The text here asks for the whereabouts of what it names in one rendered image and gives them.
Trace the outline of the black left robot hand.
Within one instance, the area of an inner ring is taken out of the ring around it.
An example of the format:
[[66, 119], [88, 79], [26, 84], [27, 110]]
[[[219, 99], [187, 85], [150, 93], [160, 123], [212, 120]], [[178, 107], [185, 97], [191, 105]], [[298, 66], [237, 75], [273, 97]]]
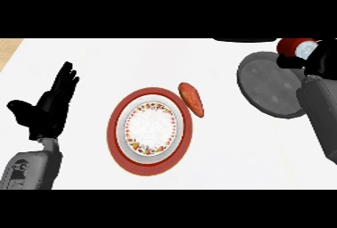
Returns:
[[52, 89], [47, 91], [36, 105], [14, 100], [8, 103], [18, 123], [30, 129], [30, 139], [57, 138], [66, 128], [69, 105], [79, 83], [73, 63], [66, 62], [55, 77]]

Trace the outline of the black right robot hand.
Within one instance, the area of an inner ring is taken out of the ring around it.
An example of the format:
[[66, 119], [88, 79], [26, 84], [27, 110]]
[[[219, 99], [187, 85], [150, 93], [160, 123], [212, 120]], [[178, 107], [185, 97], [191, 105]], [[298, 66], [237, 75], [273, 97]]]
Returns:
[[318, 42], [318, 47], [307, 60], [280, 54], [277, 64], [283, 69], [304, 69], [308, 76], [316, 75], [337, 80], [337, 39], [314, 40]]

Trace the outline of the red can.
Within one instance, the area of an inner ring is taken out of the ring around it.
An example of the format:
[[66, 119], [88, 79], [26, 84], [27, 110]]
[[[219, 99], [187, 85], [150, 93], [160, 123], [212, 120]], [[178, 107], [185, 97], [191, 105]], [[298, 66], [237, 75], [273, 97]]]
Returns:
[[317, 47], [318, 42], [313, 38], [283, 38], [277, 51], [286, 57], [299, 57], [307, 60]]

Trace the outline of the dark grey pan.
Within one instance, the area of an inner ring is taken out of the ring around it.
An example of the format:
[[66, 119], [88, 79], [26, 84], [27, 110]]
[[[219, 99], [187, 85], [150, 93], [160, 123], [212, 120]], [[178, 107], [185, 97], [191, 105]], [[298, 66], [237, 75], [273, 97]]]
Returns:
[[283, 69], [276, 52], [252, 53], [237, 69], [237, 83], [249, 103], [276, 118], [299, 118], [307, 112], [296, 98], [305, 71]]

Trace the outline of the red rimmed floral plate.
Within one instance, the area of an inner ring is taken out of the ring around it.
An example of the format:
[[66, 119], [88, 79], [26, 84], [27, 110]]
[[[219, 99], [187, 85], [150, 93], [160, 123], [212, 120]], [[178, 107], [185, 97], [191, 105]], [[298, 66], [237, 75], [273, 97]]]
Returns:
[[107, 142], [119, 166], [135, 175], [157, 175], [181, 161], [193, 138], [193, 118], [178, 95], [140, 89], [119, 103]]

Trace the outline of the orange sweet potato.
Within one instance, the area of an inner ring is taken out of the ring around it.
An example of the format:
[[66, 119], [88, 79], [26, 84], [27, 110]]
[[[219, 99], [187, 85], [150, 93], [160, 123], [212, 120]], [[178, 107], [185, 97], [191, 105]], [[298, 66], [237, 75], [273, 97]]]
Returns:
[[181, 97], [187, 103], [187, 106], [193, 110], [194, 114], [203, 118], [205, 117], [205, 109], [203, 103], [199, 95], [197, 88], [190, 84], [183, 82], [178, 87]]

